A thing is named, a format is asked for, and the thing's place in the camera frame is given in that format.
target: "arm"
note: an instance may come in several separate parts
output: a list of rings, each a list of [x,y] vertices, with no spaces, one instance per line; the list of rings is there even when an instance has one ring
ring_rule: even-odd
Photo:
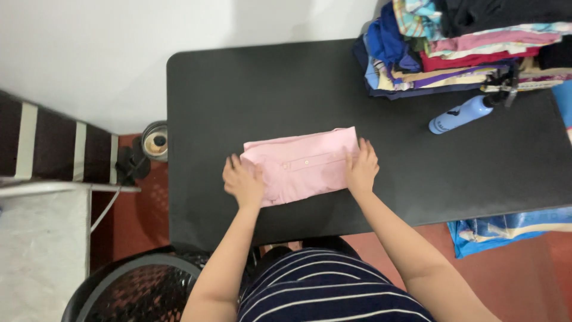
[[[379,171],[369,141],[360,139],[356,161],[346,158],[348,188],[394,263],[410,294],[439,322],[500,321],[451,263],[372,192]]]
[[[239,211],[198,277],[181,322],[236,321],[240,281],[260,211],[264,184],[260,169],[253,178],[242,168],[236,155],[232,155],[232,163],[227,158],[223,179],[224,190],[236,197]]]

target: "hand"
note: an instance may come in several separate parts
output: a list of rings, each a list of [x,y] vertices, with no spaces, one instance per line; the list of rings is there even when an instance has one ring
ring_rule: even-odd
[[[353,160],[350,154],[345,156],[345,182],[353,197],[372,192],[374,178],[379,172],[378,157],[370,141],[359,139],[359,157]]]
[[[240,159],[233,154],[227,158],[223,170],[224,191],[235,196],[239,209],[259,210],[264,195],[262,168],[256,166],[253,176],[240,164]]]

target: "pink clothing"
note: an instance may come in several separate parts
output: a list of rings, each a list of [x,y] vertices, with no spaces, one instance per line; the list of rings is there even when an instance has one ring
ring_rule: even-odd
[[[523,31],[500,31],[492,33],[476,33],[465,34],[457,38],[448,38],[444,40],[429,41],[430,51],[432,53],[441,52],[443,50],[452,50],[454,52],[462,52],[473,48],[504,43],[516,42],[520,44],[538,44],[543,46],[552,44],[562,39],[557,33],[536,33]]]
[[[244,143],[240,160],[263,169],[262,207],[281,205],[347,188],[345,154],[359,154],[355,127]]]

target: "person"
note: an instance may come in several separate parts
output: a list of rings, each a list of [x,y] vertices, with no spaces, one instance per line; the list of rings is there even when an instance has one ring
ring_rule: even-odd
[[[359,143],[359,156],[346,157],[347,186],[407,292],[338,237],[322,242],[326,248],[314,247],[318,238],[303,241],[295,252],[272,249],[256,267],[264,266],[262,272],[240,293],[264,184],[260,168],[251,176],[232,155],[223,171],[224,190],[235,196],[239,210],[198,277],[181,321],[499,321],[449,261],[373,194],[378,157],[369,141]],[[271,260],[262,265],[266,258]]]

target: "stack of folded clothes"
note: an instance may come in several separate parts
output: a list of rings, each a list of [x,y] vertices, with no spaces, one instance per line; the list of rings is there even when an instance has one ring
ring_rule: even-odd
[[[497,91],[520,64],[519,90],[572,78],[572,0],[393,0],[354,45],[371,96]]]

